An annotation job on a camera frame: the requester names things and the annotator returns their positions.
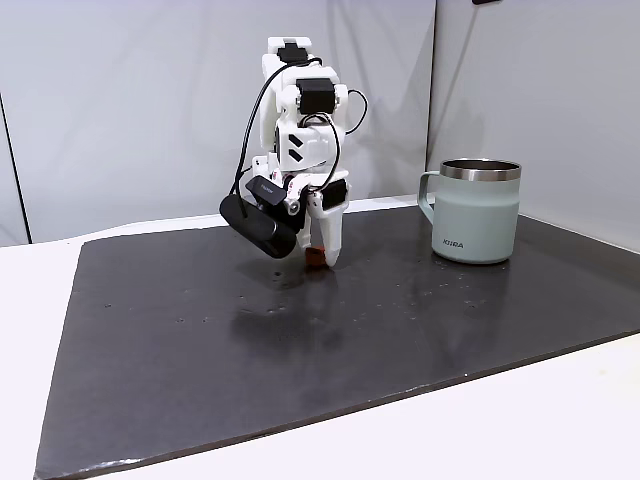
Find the gray wall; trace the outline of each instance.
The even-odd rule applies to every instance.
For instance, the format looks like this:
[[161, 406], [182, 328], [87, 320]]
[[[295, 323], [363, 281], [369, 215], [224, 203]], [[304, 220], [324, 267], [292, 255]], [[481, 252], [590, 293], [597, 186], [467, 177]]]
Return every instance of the gray wall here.
[[[370, 116], [344, 147], [353, 197], [414, 192], [434, 6], [0, 0], [0, 85], [34, 240], [217, 212], [273, 35], [310, 37], [369, 97]], [[355, 123], [356, 97], [353, 106]]]
[[429, 167], [517, 161], [524, 213], [640, 250], [640, 2], [437, 8]]
[[20, 210], [4, 120], [0, 111], [0, 247], [24, 243], [27, 243], [27, 234]]

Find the dark gray table mat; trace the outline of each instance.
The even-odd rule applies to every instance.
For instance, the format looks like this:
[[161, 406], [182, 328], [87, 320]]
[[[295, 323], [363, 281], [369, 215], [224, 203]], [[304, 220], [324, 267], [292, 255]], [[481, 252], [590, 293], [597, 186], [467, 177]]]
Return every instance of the dark gray table mat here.
[[444, 260], [430, 235], [417, 208], [349, 214], [338, 265], [313, 273], [222, 227], [87, 243], [36, 478], [210, 450], [640, 328], [640, 256], [523, 217], [495, 266]]

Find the mug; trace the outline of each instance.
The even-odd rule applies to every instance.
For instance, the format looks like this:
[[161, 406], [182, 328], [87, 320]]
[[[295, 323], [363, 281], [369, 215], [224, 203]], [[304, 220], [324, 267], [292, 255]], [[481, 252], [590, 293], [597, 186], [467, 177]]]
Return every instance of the mug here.
[[[464, 263], [509, 258], [518, 223], [521, 172], [517, 163], [461, 158], [443, 162], [439, 172], [423, 173], [418, 205], [433, 225], [433, 250]], [[435, 175], [440, 179], [432, 208], [427, 182]]]

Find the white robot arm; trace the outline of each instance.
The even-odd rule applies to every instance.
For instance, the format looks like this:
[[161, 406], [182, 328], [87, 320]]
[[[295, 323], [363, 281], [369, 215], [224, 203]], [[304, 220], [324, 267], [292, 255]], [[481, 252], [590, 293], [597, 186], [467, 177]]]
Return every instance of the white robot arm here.
[[[258, 209], [276, 221], [274, 229], [292, 229], [303, 249], [311, 244], [311, 222], [317, 219], [326, 263], [333, 266], [342, 246], [342, 214], [349, 205], [349, 172], [338, 168], [340, 146], [349, 133], [349, 91], [311, 47], [306, 37], [269, 38], [260, 102], [260, 139], [268, 153], [253, 158], [247, 188]], [[274, 255], [270, 245], [256, 241], [253, 230], [247, 233], [237, 221], [229, 224], [270, 255], [283, 256], [280, 248]]]

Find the stainless steel rim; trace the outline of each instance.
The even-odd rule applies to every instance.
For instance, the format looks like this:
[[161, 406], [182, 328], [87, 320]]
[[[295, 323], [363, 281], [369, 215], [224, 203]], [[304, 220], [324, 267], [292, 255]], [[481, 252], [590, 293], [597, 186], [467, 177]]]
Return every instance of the stainless steel rim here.
[[488, 158], [458, 158], [442, 162], [440, 175], [470, 182], [506, 182], [520, 178], [517, 163]]

